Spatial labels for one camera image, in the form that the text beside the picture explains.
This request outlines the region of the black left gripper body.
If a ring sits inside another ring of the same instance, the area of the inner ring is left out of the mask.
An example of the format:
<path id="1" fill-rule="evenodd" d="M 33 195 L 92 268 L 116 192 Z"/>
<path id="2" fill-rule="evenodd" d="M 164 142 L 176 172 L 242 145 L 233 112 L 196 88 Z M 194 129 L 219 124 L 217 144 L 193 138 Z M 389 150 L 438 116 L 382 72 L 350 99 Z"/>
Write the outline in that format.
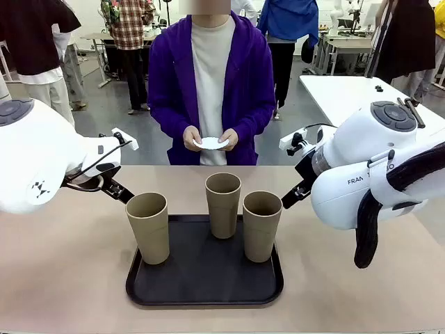
<path id="1" fill-rule="evenodd" d="M 99 175 L 99 178 L 100 191 L 110 197 L 120 197 L 122 193 L 122 185 L 119 182 L 115 181 L 112 176 L 106 173 Z"/>

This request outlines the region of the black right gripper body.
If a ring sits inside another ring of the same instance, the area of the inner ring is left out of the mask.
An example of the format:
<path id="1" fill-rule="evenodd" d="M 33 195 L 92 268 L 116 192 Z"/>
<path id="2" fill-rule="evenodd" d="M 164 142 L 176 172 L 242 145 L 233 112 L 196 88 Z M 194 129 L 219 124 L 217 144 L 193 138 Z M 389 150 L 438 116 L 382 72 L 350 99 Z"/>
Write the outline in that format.
<path id="1" fill-rule="evenodd" d="M 308 183 L 313 184 L 317 178 L 317 174 L 312 167 L 312 157 L 314 156 L 315 149 L 303 154 L 300 161 L 296 164 L 295 170 L 302 177 L 302 179 Z"/>

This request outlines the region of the person's left hand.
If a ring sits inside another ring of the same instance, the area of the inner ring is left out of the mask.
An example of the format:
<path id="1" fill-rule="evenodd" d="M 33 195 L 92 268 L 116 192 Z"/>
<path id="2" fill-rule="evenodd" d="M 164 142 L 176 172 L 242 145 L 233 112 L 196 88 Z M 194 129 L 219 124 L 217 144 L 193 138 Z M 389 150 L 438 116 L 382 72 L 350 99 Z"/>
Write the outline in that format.
<path id="1" fill-rule="evenodd" d="M 236 131 L 234 129 L 232 129 L 232 128 L 227 129 L 222 134 L 222 136 L 218 139 L 219 143 L 224 143 L 225 141 L 227 141 L 227 144 L 224 147 L 222 147 L 220 150 L 232 151 L 238 143 L 238 134 L 236 133 Z"/>

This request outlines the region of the person's right hand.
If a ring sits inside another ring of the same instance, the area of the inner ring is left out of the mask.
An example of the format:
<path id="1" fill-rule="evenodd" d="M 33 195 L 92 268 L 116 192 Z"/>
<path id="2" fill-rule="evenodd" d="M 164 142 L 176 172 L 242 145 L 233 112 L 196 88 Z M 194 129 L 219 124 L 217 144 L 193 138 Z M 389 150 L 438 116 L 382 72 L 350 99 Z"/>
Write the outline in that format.
<path id="1" fill-rule="evenodd" d="M 202 139 L 199 130 L 194 126 L 188 126 L 183 133 L 184 146 L 190 151 L 199 152 L 202 148 Z"/>

